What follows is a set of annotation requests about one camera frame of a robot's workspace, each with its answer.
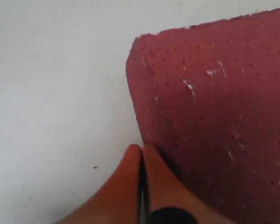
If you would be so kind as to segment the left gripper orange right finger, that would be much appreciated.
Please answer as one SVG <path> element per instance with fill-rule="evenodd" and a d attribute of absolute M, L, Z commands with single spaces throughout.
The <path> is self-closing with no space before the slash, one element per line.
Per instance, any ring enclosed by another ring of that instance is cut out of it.
<path fill-rule="evenodd" d="M 142 149 L 148 224 L 232 224 L 192 194 L 173 174 L 153 145 Z"/>

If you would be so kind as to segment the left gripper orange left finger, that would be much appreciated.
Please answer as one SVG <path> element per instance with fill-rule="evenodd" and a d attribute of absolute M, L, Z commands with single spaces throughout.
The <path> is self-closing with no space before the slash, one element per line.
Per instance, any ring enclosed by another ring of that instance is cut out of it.
<path fill-rule="evenodd" d="M 59 224 L 138 224 L 142 150 L 132 144 L 114 173 L 85 204 Z"/>

